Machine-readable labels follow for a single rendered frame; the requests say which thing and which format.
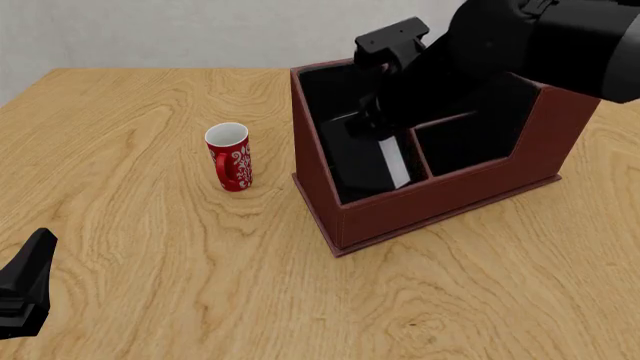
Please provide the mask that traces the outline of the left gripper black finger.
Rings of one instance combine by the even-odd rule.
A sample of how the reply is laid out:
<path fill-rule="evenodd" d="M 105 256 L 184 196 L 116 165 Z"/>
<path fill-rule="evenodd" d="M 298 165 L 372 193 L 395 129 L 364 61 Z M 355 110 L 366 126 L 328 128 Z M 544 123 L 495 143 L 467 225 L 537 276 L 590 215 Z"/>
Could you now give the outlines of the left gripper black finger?
<path fill-rule="evenodd" d="M 47 228 L 32 233 L 13 259 L 0 269 L 0 296 L 49 305 L 49 278 L 57 241 Z"/>

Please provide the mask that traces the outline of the red-brown desk caddy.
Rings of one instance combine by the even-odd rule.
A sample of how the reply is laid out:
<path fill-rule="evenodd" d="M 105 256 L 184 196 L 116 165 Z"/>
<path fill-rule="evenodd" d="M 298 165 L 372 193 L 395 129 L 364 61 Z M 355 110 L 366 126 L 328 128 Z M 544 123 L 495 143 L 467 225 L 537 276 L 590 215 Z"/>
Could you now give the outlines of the red-brown desk caddy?
<path fill-rule="evenodd" d="M 363 71 L 348 59 L 291 71 L 293 179 L 338 257 L 557 181 L 599 104 L 502 74 L 400 131 L 419 180 L 380 194 L 352 191 L 336 181 L 320 126 L 354 113 L 379 79 L 379 71 Z"/>

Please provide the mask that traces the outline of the red mug with white pattern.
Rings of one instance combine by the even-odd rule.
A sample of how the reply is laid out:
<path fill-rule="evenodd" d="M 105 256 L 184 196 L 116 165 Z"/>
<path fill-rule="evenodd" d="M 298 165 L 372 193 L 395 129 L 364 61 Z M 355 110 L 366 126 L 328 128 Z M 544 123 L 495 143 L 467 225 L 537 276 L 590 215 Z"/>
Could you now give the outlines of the red mug with white pattern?
<path fill-rule="evenodd" d="M 243 191 L 253 182 L 249 131 L 237 122 L 224 122 L 209 128 L 204 140 L 222 188 Z"/>

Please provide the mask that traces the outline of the black plate on short stalk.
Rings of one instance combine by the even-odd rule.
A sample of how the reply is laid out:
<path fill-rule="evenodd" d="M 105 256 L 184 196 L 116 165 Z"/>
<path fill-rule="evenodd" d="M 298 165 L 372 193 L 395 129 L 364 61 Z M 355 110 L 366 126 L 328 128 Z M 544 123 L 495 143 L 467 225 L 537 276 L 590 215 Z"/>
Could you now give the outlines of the black plate on short stalk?
<path fill-rule="evenodd" d="M 388 65 L 392 72 L 405 71 L 426 49 L 422 38 L 430 28 L 410 17 L 355 38 L 354 63 L 362 68 Z"/>

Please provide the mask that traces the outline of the black book with white pages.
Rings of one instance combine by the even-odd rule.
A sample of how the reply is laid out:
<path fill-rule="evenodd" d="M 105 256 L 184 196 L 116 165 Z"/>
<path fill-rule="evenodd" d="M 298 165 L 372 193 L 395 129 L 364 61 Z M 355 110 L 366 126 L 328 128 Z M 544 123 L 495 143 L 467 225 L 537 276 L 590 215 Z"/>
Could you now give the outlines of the black book with white pages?
<path fill-rule="evenodd" d="M 347 113 L 320 126 L 336 181 L 352 191 L 380 194 L 419 180 L 405 134 L 378 134 L 364 116 Z"/>

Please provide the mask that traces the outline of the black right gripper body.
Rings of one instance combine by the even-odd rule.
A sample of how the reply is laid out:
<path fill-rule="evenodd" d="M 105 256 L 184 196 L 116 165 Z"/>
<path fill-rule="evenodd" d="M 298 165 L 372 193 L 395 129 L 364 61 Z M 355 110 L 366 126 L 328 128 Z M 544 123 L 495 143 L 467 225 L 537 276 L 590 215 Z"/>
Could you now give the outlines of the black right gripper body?
<path fill-rule="evenodd" d="M 348 134 L 354 138 L 382 141 L 399 134 L 401 128 L 387 116 L 377 95 L 360 99 L 357 112 L 346 121 Z"/>

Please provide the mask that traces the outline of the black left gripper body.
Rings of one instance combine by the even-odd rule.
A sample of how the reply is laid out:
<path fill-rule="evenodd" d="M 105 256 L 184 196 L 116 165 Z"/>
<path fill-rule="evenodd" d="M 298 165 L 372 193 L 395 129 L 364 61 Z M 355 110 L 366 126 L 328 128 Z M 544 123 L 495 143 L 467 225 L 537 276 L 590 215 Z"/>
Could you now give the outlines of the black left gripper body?
<path fill-rule="evenodd" d="M 50 310 L 50 301 L 0 289 L 0 338 L 35 337 Z"/>

